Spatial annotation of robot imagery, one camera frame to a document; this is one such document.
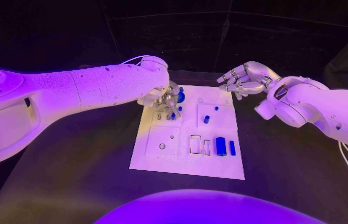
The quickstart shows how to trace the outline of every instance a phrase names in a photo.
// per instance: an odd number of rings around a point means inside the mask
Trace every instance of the black table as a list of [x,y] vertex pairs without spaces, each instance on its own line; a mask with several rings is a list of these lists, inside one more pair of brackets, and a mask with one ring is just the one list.
[[[178,84],[218,86],[220,74],[175,71]],[[259,94],[234,98],[246,180],[130,170],[143,107],[136,102],[58,120],[30,143],[0,193],[2,223],[91,223],[142,196],[210,189],[348,222],[348,167],[338,143],[312,125],[266,121]]]

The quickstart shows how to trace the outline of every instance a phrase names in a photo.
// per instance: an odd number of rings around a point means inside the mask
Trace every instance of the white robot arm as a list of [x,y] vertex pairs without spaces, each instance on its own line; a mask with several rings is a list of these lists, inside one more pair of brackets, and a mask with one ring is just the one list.
[[137,100],[166,104],[178,117],[179,87],[166,62],[153,56],[140,66],[119,64],[41,74],[0,71],[0,161],[15,155],[43,129],[81,111]]
[[348,90],[329,90],[318,81],[280,76],[262,63],[250,61],[236,67],[218,82],[241,100],[249,94],[267,93],[256,111],[269,120],[275,115],[293,127],[315,124],[326,136],[348,143]]

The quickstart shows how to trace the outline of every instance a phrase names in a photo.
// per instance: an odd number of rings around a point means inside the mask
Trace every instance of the hole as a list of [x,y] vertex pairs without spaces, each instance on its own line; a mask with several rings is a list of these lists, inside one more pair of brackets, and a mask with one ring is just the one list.
[[335,129],[339,130],[341,128],[342,128],[342,124],[338,123],[338,124],[335,125]]
[[30,107],[30,100],[28,97],[25,98],[25,102],[26,102],[26,106]]

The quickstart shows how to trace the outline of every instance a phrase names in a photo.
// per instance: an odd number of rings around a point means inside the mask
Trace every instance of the robotic hand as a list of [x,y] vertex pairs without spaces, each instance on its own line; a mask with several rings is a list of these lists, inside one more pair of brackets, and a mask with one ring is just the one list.
[[140,56],[126,64],[41,74],[0,71],[0,161],[15,155],[62,117],[94,108],[137,101],[181,117],[179,87],[169,80],[168,64]]
[[318,81],[303,77],[280,76],[262,63],[250,61],[236,67],[218,83],[238,100],[249,94],[267,93],[256,111],[269,120],[275,115],[293,127],[306,122],[316,125],[326,136],[348,143],[348,90],[329,90]]

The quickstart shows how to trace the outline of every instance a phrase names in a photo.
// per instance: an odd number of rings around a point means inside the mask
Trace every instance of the white board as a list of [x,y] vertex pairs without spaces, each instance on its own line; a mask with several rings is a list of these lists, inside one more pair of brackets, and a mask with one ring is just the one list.
[[[168,120],[163,106],[143,108],[129,168],[244,180],[231,93],[217,87],[181,86],[185,101],[178,104],[184,108],[179,119]],[[227,156],[217,155],[217,137],[225,138]]]

